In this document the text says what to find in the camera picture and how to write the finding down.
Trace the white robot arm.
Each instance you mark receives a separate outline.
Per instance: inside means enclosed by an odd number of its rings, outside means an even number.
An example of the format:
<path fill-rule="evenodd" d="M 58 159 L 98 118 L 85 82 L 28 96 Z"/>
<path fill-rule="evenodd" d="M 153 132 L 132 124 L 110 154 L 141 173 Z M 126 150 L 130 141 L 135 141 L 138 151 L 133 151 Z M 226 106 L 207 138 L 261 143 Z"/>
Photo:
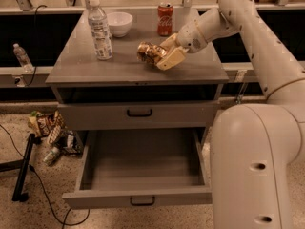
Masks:
<path fill-rule="evenodd" d="M 210 164 L 214 229 L 293 229 L 286 169 L 304 157 L 303 66 L 258 15 L 254 0 L 218 0 L 162 47 L 167 70 L 186 53 L 221 37 L 239 34 L 263 104 L 235 105 L 215 121 Z"/>

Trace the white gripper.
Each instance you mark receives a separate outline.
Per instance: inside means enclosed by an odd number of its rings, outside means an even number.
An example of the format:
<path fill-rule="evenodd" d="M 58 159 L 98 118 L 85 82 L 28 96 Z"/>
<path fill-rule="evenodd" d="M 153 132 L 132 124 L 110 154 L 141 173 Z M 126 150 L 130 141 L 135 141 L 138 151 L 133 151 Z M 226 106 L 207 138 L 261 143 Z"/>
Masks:
<path fill-rule="evenodd" d="M 178 34 L 174 33 L 160 44 L 162 48 L 169 52 L 156 63 L 156 67 L 166 71 L 183 62 L 187 53 L 197 53 L 203 50 L 207 44 L 199 20 L 194 19 L 184 25 Z"/>

